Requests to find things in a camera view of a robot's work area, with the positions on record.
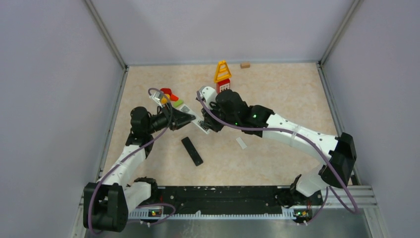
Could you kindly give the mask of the white remote battery cover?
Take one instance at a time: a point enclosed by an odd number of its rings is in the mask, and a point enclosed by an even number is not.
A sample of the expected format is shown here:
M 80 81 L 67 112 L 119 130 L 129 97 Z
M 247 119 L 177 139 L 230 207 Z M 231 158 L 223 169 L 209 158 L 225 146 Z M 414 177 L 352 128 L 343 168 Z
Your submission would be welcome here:
M 236 138 L 236 141 L 238 142 L 238 144 L 239 144 L 239 146 L 244 150 L 244 149 L 246 149 L 248 146 L 247 146 L 247 144 L 245 143 L 245 141 L 241 138 L 241 137 L 238 137 L 238 138 Z

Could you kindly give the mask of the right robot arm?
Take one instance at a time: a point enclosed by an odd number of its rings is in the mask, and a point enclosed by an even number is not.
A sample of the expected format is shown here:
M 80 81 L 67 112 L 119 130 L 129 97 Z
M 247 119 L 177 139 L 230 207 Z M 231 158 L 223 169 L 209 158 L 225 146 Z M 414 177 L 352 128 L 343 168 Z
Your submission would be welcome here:
M 294 203 L 304 204 L 316 191 L 328 186 L 341 188 L 352 198 L 347 186 L 357 154 L 350 134 L 343 132 L 335 136 L 308 129 L 264 106 L 248 106 L 232 90 L 216 93 L 213 88 L 204 86 L 196 95 L 203 107 L 205 126 L 214 132 L 230 127 L 288 144 L 318 159 L 318 167 L 299 176 L 293 183 L 290 197 Z

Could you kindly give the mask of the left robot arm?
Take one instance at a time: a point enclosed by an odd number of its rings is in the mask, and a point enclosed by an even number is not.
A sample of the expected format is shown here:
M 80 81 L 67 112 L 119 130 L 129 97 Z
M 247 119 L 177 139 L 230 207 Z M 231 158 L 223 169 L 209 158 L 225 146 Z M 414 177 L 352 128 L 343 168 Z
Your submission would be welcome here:
M 153 188 L 155 180 L 138 179 L 132 185 L 129 180 L 157 139 L 168 129 L 178 130 L 196 119 L 169 104 L 159 106 L 155 115 L 144 107 L 136 107 L 130 116 L 131 129 L 120 157 L 105 175 L 87 183 L 83 190 L 83 225 L 95 235 L 101 231 L 121 232 L 129 213 L 138 205 L 158 201 L 159 192 Z

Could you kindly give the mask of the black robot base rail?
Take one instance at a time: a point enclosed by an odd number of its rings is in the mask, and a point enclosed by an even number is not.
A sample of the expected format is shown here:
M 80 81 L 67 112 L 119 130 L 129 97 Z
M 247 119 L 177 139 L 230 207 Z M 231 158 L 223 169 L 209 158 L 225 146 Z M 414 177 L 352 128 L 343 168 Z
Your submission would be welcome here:
M 320 191 L 306 197 L 288 186 L 158 186 L 153 178 L 137 178 L 151 185 L 152 195 L 130 219 L 161 220 L 281 219 L 309 222 L 313 209 L 324 204 Z

